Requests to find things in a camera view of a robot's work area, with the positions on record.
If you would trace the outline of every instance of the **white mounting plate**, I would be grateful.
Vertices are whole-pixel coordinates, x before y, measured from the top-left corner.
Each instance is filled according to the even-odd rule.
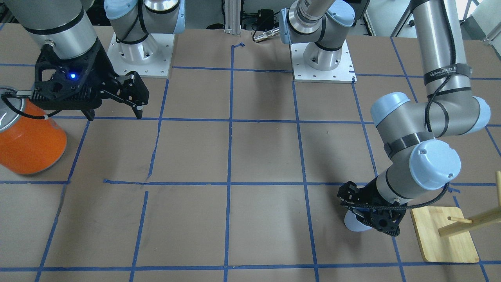
[[[348,44],[343,43],[341,61],[337,68],[331,71],[320,71],[306,64],[303,53],[309,43],[291,44],[292,69],[294,80],[298,82],[328,82],[328,83],[352,83],[357,81],[355,69],[351,61]]]
[[[115,72],[125,75],[130,71],[137,71],[141,77],[167,78],[170,73],[172,52],[174,51],[174,34],[151,34],[158,43],[158,48],[162,52],[157,60],[147,65],[132,65],[125,62],[119,52],[119,44],[115,41],[116,35],[111,38],[108,48],[108,57]]]

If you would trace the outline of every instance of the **orange can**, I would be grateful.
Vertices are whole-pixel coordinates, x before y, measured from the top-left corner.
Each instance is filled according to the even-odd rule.
[[[45,114],[27,99],[9,102],[31,115]],[[52,118],[20,116],[0,100],[0,164],[4,167],[18,174],[41,172],[61,158],[66,142],[66,133]]]

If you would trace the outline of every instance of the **black strap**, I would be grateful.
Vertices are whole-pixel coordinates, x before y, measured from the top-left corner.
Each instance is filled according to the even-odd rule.
[[[399,138],[392,143],[386,143],[384,145],[384,150],[386,151],[388,157],[391,159],[396,153],[400,152],[401,150],[433,138],[434,136],[432,132],[413,133]]]
[[[454,64],[432,70],[424,75],[424,85],[451,74],[460,74],[471,77],[471,67],[468,64]]]

